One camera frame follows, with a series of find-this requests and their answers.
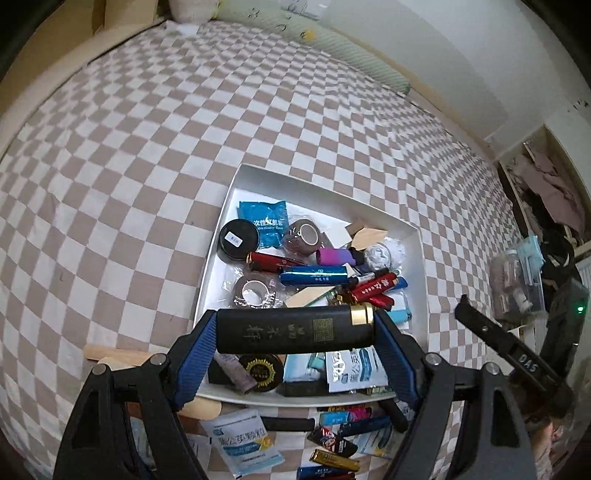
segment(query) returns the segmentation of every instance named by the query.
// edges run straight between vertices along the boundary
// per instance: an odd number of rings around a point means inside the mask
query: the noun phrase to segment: pink cylindrical package
[[[356,408],[349,412],[349,422],[371,418],[371,408]]]
[[[319,248],[316,251],[318,265],[337,266],[348,263],[349,265],[361,265],[365,257],[363,252],[354,248]]]

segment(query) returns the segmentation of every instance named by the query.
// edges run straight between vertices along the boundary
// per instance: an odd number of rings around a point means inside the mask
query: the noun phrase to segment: gold metal cap
[[[351,305],[351,325],[372,325],[374,323],[374,307],[370,303]]]

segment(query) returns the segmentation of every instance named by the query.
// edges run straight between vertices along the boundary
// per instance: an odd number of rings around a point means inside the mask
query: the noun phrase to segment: brown tape roll
[[[234,304],[239,308],[271,309],[276,296],[275,279],[260,273],[246,273],[234,285]]]
[[[286,250],[308,257],[322,247],[320,236],[320,230],[312,220],[301,219],[290,225],[282,243]]]

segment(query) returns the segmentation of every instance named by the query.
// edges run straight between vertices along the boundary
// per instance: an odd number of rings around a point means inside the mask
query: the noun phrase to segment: pink and white checkered pattern
[[[157,27],[76,73],[0,163],[0,417],[42,471],[89,372],[87,342],[157,351],[186,333],[240,163],[420,228],[430,349],[482,365],[452,311],[462,293],[488,309],[486,262],[518,235],[490,165],[326,53],[238,24],[211,22],[195,38]],[[455,409],[437,471],[458,422]]]

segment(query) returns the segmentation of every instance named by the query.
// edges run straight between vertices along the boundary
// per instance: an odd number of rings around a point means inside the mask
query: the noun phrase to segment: red lighter
[[[377,307],[379,309],[384,309],[387,312],[392,310],[392,306],[394,305],[394,299],[391,299],[390,297],[388,297],[387,295],[384,295],[383,293],[378,293],[377,295],[374,295],[373,297],[368,298],[368,302],[370,302],[370,304],[373,305],[374,307]]]
[[[382,277],[368,281],[351,289],[350,295],[355,303],[362,303],[375,297],[378,293],[390,290],[398,285],[398,278],[394,273],[386,273]]]
[[[305,263],[298,262],[297,260],[292,260],[290,258],[262,254],[259,252],[250,252],[246,258],[246,263],[253,271],[271,273],[281,273],[281,269],[283,267],[305,265]]]

